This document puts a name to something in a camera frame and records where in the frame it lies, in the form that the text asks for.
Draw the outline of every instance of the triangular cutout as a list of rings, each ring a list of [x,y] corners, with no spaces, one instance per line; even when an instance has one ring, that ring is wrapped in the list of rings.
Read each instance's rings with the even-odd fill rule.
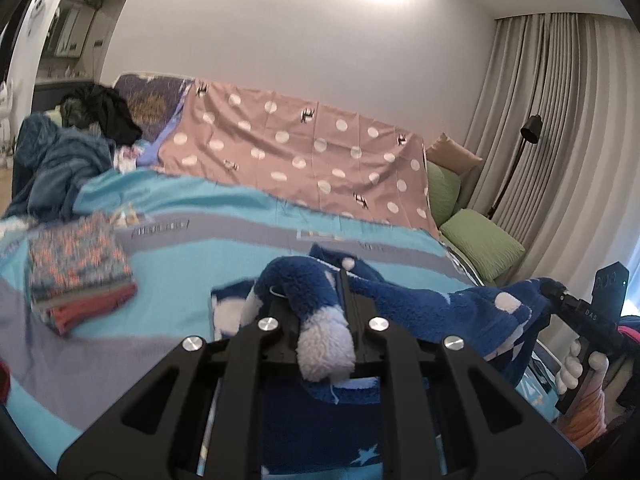
[[[154,434],[178,378],[178,368],[170,368],[151,386],[122,417],[125,426],[145,434]]]
[[[503,394],[476,368],[469,370],[469,380],[482,408],[482,414],[492,433],[501,433],[522,423],[522,416]]]

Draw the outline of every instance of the pink polka dot fabric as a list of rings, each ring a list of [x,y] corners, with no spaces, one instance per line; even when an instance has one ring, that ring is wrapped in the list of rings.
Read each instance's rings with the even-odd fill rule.
[[[156,169],[438,237],[423,153],[422,138],[402,128],[318,102],[196,80]]]

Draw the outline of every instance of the silver screw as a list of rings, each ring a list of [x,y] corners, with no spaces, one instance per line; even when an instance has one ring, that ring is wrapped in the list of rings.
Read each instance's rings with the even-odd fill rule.
[[[258,321],[258,328],[260,330],[264,330],[265,332],[276,330],[279,325],[280,323],[274,317],[263,317],[260,321]]]
[[[200,350],[202,348],[202,338],[199,338],[196,335],[189,336],[182,342],[182,348],[184,348],[187,352],[195,352],[196,350]]]
[[[389,328],[389,322],[383,317],[372,317],[369,319],[369,328],[376,332],[382,332]]]
[[[457,335],[448,335],[444,338],[444,346],[449,350],[462,350],[465,347],[465,340]]]

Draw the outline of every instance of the white gloved hand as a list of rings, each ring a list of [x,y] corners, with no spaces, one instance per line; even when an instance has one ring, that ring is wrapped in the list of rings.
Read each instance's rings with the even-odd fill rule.
[[[582,365],[577,357],[582,349],[580,342],[576,339],[571,343],[569,354],[564,358],[564,363],[560,371],[556,374],[556,388],[558,394],[565,394],[567,390],[573,390],[578,387],[578,378],[582,375]],[[601,352],[593,352],[589,356],[589,366],[596,371],[591,378],[590,384],[585,390],[588,395],[602,386],[604,375],[609,368],[609,359]]]

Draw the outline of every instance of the stack of folded clothes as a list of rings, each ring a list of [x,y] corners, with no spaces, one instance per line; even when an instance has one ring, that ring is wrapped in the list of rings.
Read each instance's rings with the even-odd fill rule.
[[[40,231],[30,243],[31,309],[60,335],[136,293],[131,268],[104,213]]]

